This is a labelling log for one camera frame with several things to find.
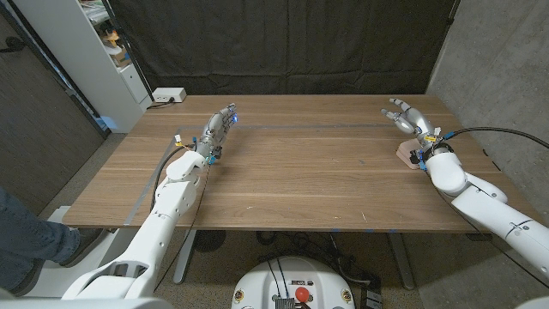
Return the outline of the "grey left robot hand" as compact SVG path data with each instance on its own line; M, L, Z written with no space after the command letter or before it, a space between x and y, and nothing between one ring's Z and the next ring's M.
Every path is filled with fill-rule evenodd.
M221 157L222 144L231 127L238 122L237 108L234 103L215 113L204 126L195 151L211 165Z

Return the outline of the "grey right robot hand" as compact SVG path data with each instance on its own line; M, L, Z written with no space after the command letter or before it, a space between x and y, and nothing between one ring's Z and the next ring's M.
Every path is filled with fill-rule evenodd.
M435 127L418 109L411 107L404 100L391 98L389 101L399 106L402 112L391 112L382 109L381 113L391 119L402 132L413 134L424 152L432 148L441 129Z

